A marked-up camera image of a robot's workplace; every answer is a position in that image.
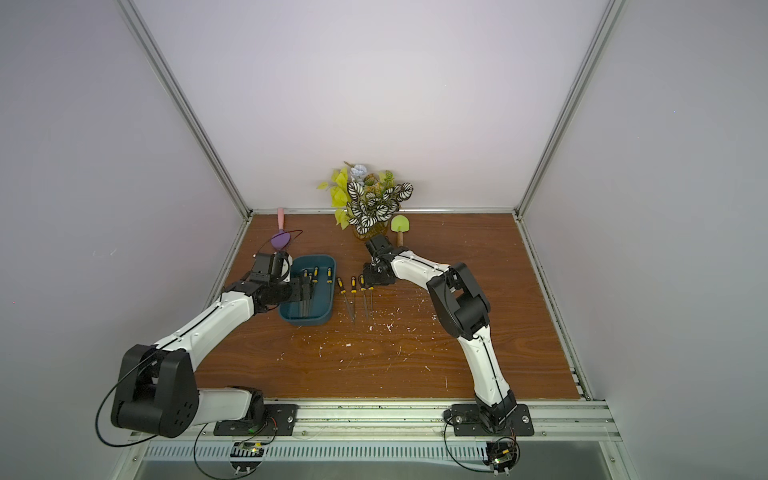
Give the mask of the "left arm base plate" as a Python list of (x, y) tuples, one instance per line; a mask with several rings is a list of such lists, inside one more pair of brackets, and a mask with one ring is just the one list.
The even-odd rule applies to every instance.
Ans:
[(293, 434), (299, 406), (290, 403), (266, 404), (254, 419), (217, 422), (215, 436), (227, 437), (288, 437)]

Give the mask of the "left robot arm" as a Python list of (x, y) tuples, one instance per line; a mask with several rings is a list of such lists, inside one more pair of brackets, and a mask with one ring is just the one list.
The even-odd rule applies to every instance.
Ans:
[(277, 307), (310, 299), (313, 272), (292, 275), (284, 252), (257, 254), (251, 270), (173, 333), (123, 356), (111, 393), (116, 428), (175, 438), (189, 427), (233, 422), (259, 430), (266, 422), (262, 393), (249, 387), (201, 388), (195, 372), (237, 327)]

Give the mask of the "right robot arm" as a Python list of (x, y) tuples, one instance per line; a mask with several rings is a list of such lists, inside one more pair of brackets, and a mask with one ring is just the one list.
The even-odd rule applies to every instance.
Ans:
[(429, 293), (439, 323), (458, 341), (467, 360), (481, 423), (492, 432), (505, 428), (517, 401), (492, 344), (490, 302), (469, 267), (428, 260), (383, 235), (368, 240), (366, 248), (371, 255), (363, 266), (368, 285), (403, 280)]

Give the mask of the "teal plastic storage box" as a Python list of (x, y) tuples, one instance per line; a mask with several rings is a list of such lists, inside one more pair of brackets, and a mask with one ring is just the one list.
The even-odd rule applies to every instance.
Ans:
[(290, 279), (298, 287), (295, 301), (282, 303), (279, 316), (294, 326), (318, 326), (332, 316), (336, 261), (325, 254), (296, 257)]

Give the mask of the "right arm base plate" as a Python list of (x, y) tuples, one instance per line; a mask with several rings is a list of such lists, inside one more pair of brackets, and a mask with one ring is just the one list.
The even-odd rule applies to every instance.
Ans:
[(443, 411), (448, 429), (458, 437), (532, 437), (534, 423), (529, 408), (517, 404), (507, 413), (485, 411), (477, 404), (453, 404)]

